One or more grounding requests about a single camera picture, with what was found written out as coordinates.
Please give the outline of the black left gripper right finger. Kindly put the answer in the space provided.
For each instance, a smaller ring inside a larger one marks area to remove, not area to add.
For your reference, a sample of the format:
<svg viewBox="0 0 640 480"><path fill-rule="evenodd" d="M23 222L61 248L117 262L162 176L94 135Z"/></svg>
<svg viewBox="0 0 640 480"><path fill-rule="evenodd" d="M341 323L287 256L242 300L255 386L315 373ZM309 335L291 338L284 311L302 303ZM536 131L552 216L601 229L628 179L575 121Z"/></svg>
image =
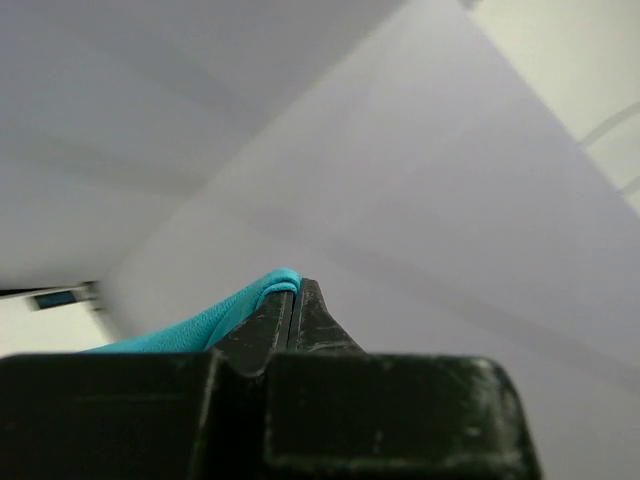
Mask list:
<svg viewBox="0 0 640 480"><path fill-rule="evenodd" d="M317 282L294 303L287 348L266 370L269 479L539 479L506 371L474 356L365 353Z"/></svg>

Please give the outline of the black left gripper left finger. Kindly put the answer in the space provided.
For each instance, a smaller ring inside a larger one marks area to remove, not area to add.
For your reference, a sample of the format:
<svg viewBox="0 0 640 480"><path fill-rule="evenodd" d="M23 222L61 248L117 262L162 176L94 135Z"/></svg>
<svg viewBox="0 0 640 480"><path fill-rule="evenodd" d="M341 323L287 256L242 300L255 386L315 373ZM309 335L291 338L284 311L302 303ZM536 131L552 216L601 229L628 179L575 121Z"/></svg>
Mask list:
<svg viewBox="0 0 640 480"><path fill-rule="evenodd" d="M263 375L292 297L272 294L198 353L18 355L1 362L5 479L247 479Z"/></svg>

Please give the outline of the teal t-shirt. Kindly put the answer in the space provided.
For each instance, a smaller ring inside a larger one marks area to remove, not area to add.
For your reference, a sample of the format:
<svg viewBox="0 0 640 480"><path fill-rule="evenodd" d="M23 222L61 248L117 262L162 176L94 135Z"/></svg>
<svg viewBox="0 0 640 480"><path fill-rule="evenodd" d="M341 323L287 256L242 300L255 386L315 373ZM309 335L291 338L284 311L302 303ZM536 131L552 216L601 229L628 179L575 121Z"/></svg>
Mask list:
<svg viewBox="0 0 640 480"><path fill-rule="evenodd" d="M212 347L247 319L272 293L300 288L301 276L289 268L275 269L199 314L165 329L86 350L97 354L189 353Z"/></svg>

